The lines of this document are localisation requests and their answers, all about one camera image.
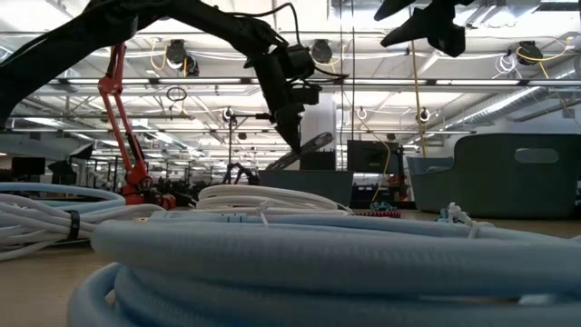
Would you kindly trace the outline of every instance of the black robotic arm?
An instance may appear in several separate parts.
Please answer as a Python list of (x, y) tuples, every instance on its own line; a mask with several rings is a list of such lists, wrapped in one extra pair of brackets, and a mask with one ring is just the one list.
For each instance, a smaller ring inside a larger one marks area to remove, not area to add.
[[(271, 121), (300, 150), (299, 113), (288, 80), (314, 73), (309, 50), (289, 46), (262, 20), (224, 13), (199, 0), (93, 0), (69, 23), (37, 37), (0, 64), (0, 126), (29, 94), (90, 53), (131, 39), (158, 19), (170, 17), (220, 37), (248, 57), (264, 93)], [(270, 52), (271, 46), (276, 50)]]

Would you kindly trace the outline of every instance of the ceiling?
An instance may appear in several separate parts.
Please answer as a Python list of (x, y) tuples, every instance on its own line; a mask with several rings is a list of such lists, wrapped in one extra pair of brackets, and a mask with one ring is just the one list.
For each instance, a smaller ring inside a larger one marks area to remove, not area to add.
[[(342, 21), (339, 20), (337, 3), (340, 0), (312, 1), (293, 0), (297, 9), (300, 26), (300, 39), (311, 46), (315, 39), (330, 41), (330, 47), (334, 52), (331, 60), (333, 65), (321, 65), (320, 68), (343, 72), (357, 78), (400, 78), (413, 77), (413, 55), (407, 54), (411, 44), (393, 45), (384, 49), (379, 44), (383, 36), (393, 28), (403, 23), (408, 18), (407, 9), (393, 17), (381, 22), (372, 20), (374, 5), (377, 1), (355, 1), (355, 18), (350, 15), (350, 1), (343, 4), (349, 11), (344, 11)], [(21, 45), (30, 41), (34, 36), (43, 31), (50, 30), (70, 20), (71, 17), (82, 13), (87, 0), (4, 0), (0, 12), (0, 58), (3, 50), (14, 51)], [(217, 5), (223, 11), (236, 12), (266, 12), (274, 6), (281, 5), (280, 0), (212, 0), (204, 1), (209, 5)], [(458, 10), (455, 20), (457, 24), (464, 24), (472, 9)], [(475, 22), (473, 29), (466, 32), (466, 52), (459, 58), (451, 58), (434, 52), (425, 40), (416, 41), (416, 62), (419, 69), (419, 78), (433, 79), (503, 79), (503, 78), (540, 78), (538, 65), (515, 65), (509, 74), (499, 73), (499, 60), (507, 52), (509, 47), (517, 46), (519, 41), (535, 41), (542, 49), (545, 56), (557, 55), (563, 51), (563, 44), (570, 42), (565, 55), (546, 63), (550, 69), (566, 60), (570, 60), (576, 54), (580, 38), (576, 37), (580, 30), (578, 12), (549, 12), (536, 11), (514, 17), (512, 15), (496, 15), (485, 23)], [(291, 11), (281, 10), (274, 16), (263, 18), (271, 24), (283, 37), (291, 43), (295, 42), (294, 21)], [(125, 60), (125, 77), (128, 78), (153, 78), (172, 77), (182, 78), (180, 73), (163, 63), (163, 49), (173, 38), (181, 38), (186, 41), (186, 47), (195, 54), (203, 77), (243, 77), (254, 76), (251, 69), (243, 69), (245, 58), (234, 52), (231, 47), (219, 38), (207, 35), (188, 25), (172, 19), (159, 21), (142, 30), (134, 39), (127, 42), (128, 55)], [(343, 48), (345, 55), (341, 58)], [(74, 65), (72, 69), (62, 76), (100, 78), (108, 64), (108, 50), (101, 49), (84, 60)], [(227, 124), (222, 120), (223, 110), (232, 107), (235, 113), (251, 114), (268, 112), (267, 105), (261, 96), (260, 88), (252, 85), (223, 85), (217, 90), (214, 85), (184, 86), (188, 97), (179, 103), (173, 104), (166, 97), (167, 87), (154, 87), (143, 85), (126, 85), (126, 93), (137, 92), (140, 96), (126, 95), (123, 97), (124, 106), (132, 117), (136, 128), (159, 129), (222, 129)], [(68, 89), (79, 91), (80, 88)], [(104, 119), (84, 116), (104, 115), (103, 100), (97, 96), (79, 96), (75, 93), (48, 95), (54, 88), (46, 87), (37, 94), (31, 95), (31, 101), (27, 103), (27, 109), (17, 109), (14, 114), (66, 114), (67, 119), (44, 120), (17, 120), (15, 124), (21, 127), (46, 127), (51, 124), (60, 126), (83, 127), (90, 129), (109, 129), (109, 123)], [(352, 88), (345, 88), (343, 101), (344, 111), (350, 110), (352, 101)], [(324, 90), (335, 94), (337, 119), (341, 120), (341, 95), (340, 91)], [(420, 106), (426, 107), (432, 113), (431, 119), (451, 120), (463, 110), (477, 104), (497, 91), (467, 90), (447, 87), (438, 90), (420, 89)], [(369, 90), (365, 88), (355, 90), (355, 107), (363, 108), (368, 113), (365, 121), (371, 129), (398, 129), (417, 130), (416, 95), (413, 89), (406, 88), (401, 92), (394, 90), (382, 90), (377, 88)], [(138, 116), (146, 116), (147, 119), (138, 120)], [(351, 122), (344, 121), (348, 129)], [(271, 128), (267, 121), (249, 119), (243, 129)], [(355, 122), (355, 129), (363, 128), (359, 121)], [(80, 137), (90, 137), (95, 140), (113, 140), (110, 134), (82, 133)], [(371, 139), (370, 134), (359, 134), (363, 139)], [(221, 140), (227, 140), (227, 133), (192, 132), (169, 134), (170, 142), (162, 137), (142, 137), (143, 148), (151, 152), (161, 150), (184, 150), (163, 154), (160, 160), (198, 160), (201, 165), (208, 167), (220, 160), (227, 158), (228, 149)], [(239, 147), (237, 154), (243, 158), (245, 164), (264, 166), (288, 151), (284, 142), (277, 134), (248, 134), (246, 140), (235, 140)], [(259, 155), (251, 148), (256, 149), (257, 144), (264, 144), (266, 150)], [(114, 146), (99, 143), (99, 147), (108, 154), (115, 154)], [(200, 160), (199, 155), (193, 154), (193, 150), (203, 153), (205, 160)]]

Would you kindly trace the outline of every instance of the pipe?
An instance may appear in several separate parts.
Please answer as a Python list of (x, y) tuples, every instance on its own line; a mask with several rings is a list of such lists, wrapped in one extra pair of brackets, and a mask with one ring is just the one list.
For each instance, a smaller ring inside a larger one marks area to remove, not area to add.
[(546, 109), (539, 110), (535, 113), (527, 114), (525, 116), (522, 116), (522, 117), (519, 117), (516, 119), (510, 119), (510, 121), (514, 122), (514, 123), (524, 123), (524, 122), (528, 122), (530, 120), (533, 120), (535, 118), (542, 117), (546, 114), (552, 114), (552, 113), (560, 111), (560, 110), (565, 110), (565, 106), (570, 108), (570, 107), (572, 107), (574, 105), (578, 105), (578, 104), (581, 104), (581, 100), (568, 101), (568, 102), (564, 103), (564, 105), (563, 104), (555, 104), (555, 105), (550, 106)]
[[(555, 69), (551, 70), (551, 74), (556, 76), (553, 81), (562, 81), (566, 84), (568, 81), (578, 81), (581, 74), (578, 73), (577, 56), (574, 59), (568, 60), (560, 64)], [(439, 124), (433, 127), (434, 130), (448, 129), (457, 127), (462, 124), (483, 124), (492, 122), (500, 117), (512, 114), (521, 110), (531, 104), (547, 99), (550, 96), (550, 87), (545, 84), (540, 84), (534, 87), (528, 87), (525, 90), (520, 89), (511, 94), (500, 94), (493, 96), (473, 107), (467, 109), (463, 115), (464, 117), (458, 119), (454, 123)]]

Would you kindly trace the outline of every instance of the yellow cable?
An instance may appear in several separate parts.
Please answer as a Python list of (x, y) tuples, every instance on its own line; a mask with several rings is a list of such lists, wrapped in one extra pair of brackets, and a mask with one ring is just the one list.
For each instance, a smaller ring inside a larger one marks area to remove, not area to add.
[(543, 75), (545, 76), (546, 79), (548, 79), (547, 70), (545, 69), (545, 66), (543, 65), (543, 63), (542, 62), (541, 63), (538, 63), (538, 65), (541, 66), (541, 70), (543, 71)]
[(389, 145), (387, 145), (385, 142), (383, 142), (383, 140), (381, 140), (377, 135), (375, 135), (375, 133), (373, 133), (369, 129), (369, 127), (367, 127), (367, 124), (365, 124), (365, 122), (363, 121), (363, 119), (361, 119), (361, 117), (359, 117), (358, 114), (356, 114), (356, 116), (357, 116), (357, 118), (359, 118), (359, 120), (361, 121), (361, 123), (363, 124), (363, 126), (365, 126), (365, 128), (367, 129), (367, 131), (369, 133), (371, 133), (373, 136), (375, 136), (375, 138), (378, 139), (378, 141), (380, 141), (386, 147), (386, 149), (388, 149), (388, 160), (385, 162), (385, 167), (383, 168), (383, 175), (381, 176), (381, 181), (378, 184), (377, 191), (375, 191), (375, 194), (373, 195), (373, 199), (371, 199), (371, 201), (374, 203), (375, 202), (375, 199), (377, 199), (377, 197), (379, 195), (379, 189), (381, 189), (381, 186), (383, 186), (383, 181), (385, 180), (385, 176), (388, 173), (389, 160), (391, 160), (391, 149), (389, 149)]
[(416, 109), (418, 112), (418, 129), (419, 129), (419, 144), (421, 145), (421, 153), (424, 158), (427, 157), (426, 155), (426, 139), (424, 137), (424, 127), (423, 123), (419, 119), (421, 112), (419, 111), (419, 87), (418, 87), (418, 66), (416, 64), (416, 45), (414, 41), (411, 41), (411, 60), (414, 68), (414, 87), (416, 89)]
[[(157, 39), (153, 39), (153, 47), (152, 47), (152, 52), (155, 50), (155, 45), (157, 44)], [(155, 68), (156, 70), (163, 70), (163, 68), (165, 68), (165, 60), (167, 59), (167, 46), (165, 47), (165, 49), (163, 50), (163, 64), (162, 66), (158, 66), (157, 64), (155, 64), (155, 62), (153, 61), (153, 54), (150, 55), (149, 60), (152, 62), (152, 66), (153, 68)]]
[(565, 52), (566, 52), (566, 47), (565, 47), (565, 49), (563, 49), (563, 52), (560, 53), (560, 54), (553, 55), (552, 57), (548, 57), (548, 58), (538, 59), (538, 58), (527, 57), (526, 55), (521, 54), (520, 53), (520, 49), (522, 49), (522, 46), (520, 46), (519, 48), (517, 48), (517, 55), (519, 57), (525, 58), (525, 59), (530, 60), (530, 61), (533, 61), (533, 62), (539, 62), (539, 63), (546, 62), (546, 61), (550, 61), (550, 60), (553, 60), (553, 59), (557, 59), (558, 57), (564, 55)]

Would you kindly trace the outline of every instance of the floor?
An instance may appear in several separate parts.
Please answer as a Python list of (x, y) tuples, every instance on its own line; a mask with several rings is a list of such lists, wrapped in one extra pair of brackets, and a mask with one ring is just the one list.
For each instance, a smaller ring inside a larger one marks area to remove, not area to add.
[[(404, 219), (433, 220), (431, 213), (404, 212)], [(497, 227), (561, 237), (581, 235), (581, 221), (499, 221)], [(0, 320), (11, 327), (66, 326), (69, 296), (87, 275), (108, 262), (88, 243), (53, 247), (25, 258), (0, 263)]]

